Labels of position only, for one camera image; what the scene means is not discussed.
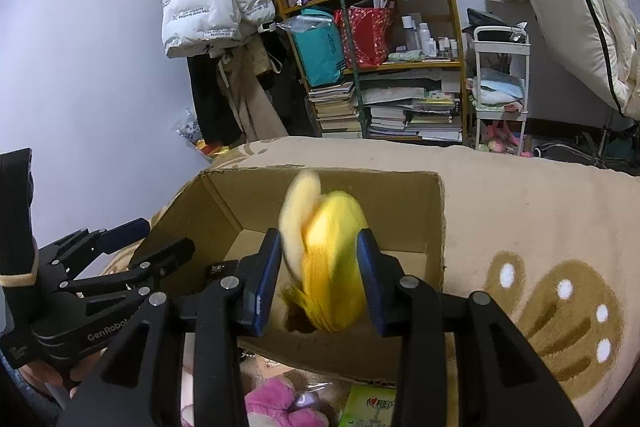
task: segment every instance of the metal screw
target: metal screw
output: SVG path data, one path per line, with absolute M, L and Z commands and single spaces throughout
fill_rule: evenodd
M 225 290 L 232 290 L 233 288 L 238 286 L 239 283 L 240 280 L 238 279 L 238 277 L 235 277 L 233 275 L 228 275 L 227 277 L 223 277 L 222 279 L 220 279 L 220 286 L 222 286 Z
M 166 293 L 156 292 L 149 297 L 149 304 L 152 306 L 159 306 L 160 304 L 164 304 L 165 301 Z
M 491 302 L 491 297 L 484 292 L 474 292 L 474 294 L 471 295 L 471 298 L 476 304 L 479 304 L 481 306 L 486 306 Z
M 418 280 L 413 275 L 405 275 L 400 279 L 400 285 L 402 288 L 416 288 L 418 286 Z

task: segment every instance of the white bottle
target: white bottle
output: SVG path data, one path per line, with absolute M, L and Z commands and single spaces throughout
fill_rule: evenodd
M 438 57 L 446 58 L 444 49 L 444 37 L 438 37 Z
M 415 30 L 414 18 L 410 15 L 402 17 L 402 28 L 404 28 L 404 38 L 406 39 L 406 50 L 408 52 L 419 50 L 418 32 Z
M 420 23 L 420 46 L 422 52 L 427 57 L 429 56 L 429 40 L 431 40 L 431 33 L 429 32 L 429 25 L 426 22 Z
M 434 39 L 429 39 L 429 53 L 428 57 L 435 58 L 438 56 L 438 50 L 436 49 L 436 41 Z
M 442 53 L 444 58 L 451 58 L 451 47 L 449 45 L 449 37 L 444 37 L 444 50 Z

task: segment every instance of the red gift bag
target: red gift bag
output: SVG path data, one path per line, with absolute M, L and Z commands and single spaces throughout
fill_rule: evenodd
M 393 22 L 393 10 L 389 8 L 349 8 L 349 22 L 356 48 L 356 61 L 361 68 L 374 68 L 389 56 L 386 33 Z M 342 23 L 342 11 L 334 13 L 335 25 L 340 30 L 344 60 L 351 68 L 351 53 Z

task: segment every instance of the brown paw print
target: brown paw print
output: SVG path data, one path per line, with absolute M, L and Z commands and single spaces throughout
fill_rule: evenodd
M 612 367 L 622 338 L 622 309 L 613 290 L 591 266 L 565 261 L 535 286 L 515 320 L 525 285 L 520 256 L 499 252 L 487 273 L 485 291 L 514 320 L 565 393 L 574 399 Z

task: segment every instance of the white rolling cart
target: white rolling cart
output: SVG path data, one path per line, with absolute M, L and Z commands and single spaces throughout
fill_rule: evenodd
M 481 53 L 503 53 L 510 55 L 525 55 L 525 77 L 524 77 L 524 99 L 522 100 L 521 112 L 505 112 L 505 111 L 490 111 L 479 110 L 476 107 L 476 118 L 478 120 L 508 120 L 519 121 L 520 124 L 520 140 L 518 144 L 518 156 L 522 154 L 522 143 L 524 138 L 524 126 L 527 121 L 527 113 L 529 108 L 529 54 L 531 46 L 529 44 L 529 35 L 527 34 L 524 43 L 520 42 L 494 42 L 494 41 L 479 41 L 478 33 L 485 31 L 501 31 L 508 34 L 512 34 L 516 31 L 516 28 L 510 26 L 478 26 L 474 31 L 474 47 L 476 49 L 476 71 L 478 72 L 478 81 L 474 86 L 474 97 L 476 98 L 476 104 L 480 105 L 480 54 Z M 480 143 L 480 125 L 476 123 L 476 149 Z

